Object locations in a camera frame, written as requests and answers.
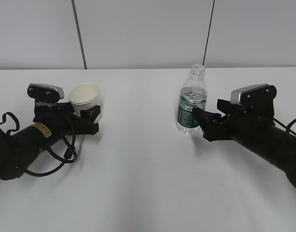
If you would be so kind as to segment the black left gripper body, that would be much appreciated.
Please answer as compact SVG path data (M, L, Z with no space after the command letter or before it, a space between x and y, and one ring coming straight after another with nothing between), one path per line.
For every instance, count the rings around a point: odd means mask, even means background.
M53 116L51 107L35 105L34 114L33 121L45 125L52 134L95 135L99 132L98 123L90 124L75 113L69 116Z

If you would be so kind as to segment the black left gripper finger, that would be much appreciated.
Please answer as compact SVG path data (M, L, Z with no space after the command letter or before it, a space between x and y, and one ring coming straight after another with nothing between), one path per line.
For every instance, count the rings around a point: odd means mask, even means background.
M90 124L94 124L100 113L101 107L99 105L96 105L90 109L81 110L80 118L87 121Z
M51 115L53 116L69 116L73 114L74 114L74 109L70 102L52 104Z

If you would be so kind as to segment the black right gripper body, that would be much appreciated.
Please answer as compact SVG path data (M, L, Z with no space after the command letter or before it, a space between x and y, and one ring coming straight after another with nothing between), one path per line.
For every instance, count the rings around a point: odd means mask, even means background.
M203 137L209 142L236 138L249 139L274 126L273 117L274 106L272 103L251 107L237 105L237 112L222 116L218 124L203 132Z

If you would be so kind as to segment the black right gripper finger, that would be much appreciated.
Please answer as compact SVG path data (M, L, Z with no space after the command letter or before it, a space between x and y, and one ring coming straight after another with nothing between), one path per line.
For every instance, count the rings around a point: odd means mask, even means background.
M211 113L198 107L192 109L192 116L203 132L207 131L211 126L218 124L222 118L219 113Z
M230 101L218 99L217 109L224 114L233 114L237 112L237 106L230 103Z

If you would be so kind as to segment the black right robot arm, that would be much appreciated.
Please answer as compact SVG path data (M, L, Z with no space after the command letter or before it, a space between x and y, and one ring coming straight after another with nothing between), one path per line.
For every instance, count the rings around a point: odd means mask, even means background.
M290 129L277 128L273 106L257 111L255 107L233 105L219 99L217 108L224 113L212 113L193 108L192 115L209 142L234 141L285 172L296 188L296 136Z

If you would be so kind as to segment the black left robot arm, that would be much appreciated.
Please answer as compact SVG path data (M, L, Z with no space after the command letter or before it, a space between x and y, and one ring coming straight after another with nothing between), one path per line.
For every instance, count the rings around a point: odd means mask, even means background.
M99 125L95 122L100 114L100 106L81 110L77 116L69 102L54 106L35 106L33 124L20 129L17 117L6 112L2 123L9 116L15 122L15 129L4 132L0 128L0 179L11 180L23 174L45 177L60 170L65 164L77 160L75 140L77 135L95 135ZM60 164L51 171L36 173L28 169L44 151Z

